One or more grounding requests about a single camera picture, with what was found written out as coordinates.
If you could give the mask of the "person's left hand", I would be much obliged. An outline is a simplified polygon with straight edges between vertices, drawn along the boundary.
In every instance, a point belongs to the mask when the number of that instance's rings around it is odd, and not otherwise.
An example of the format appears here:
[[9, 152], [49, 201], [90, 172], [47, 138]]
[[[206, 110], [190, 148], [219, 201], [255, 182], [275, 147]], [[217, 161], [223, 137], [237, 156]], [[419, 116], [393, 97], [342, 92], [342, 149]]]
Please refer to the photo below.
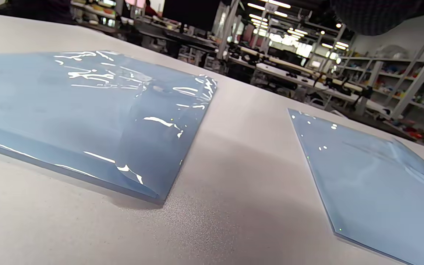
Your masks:
[[331, 0], [336, 17], [364, 36], [382, 35], [414, 15], [421, 0]]

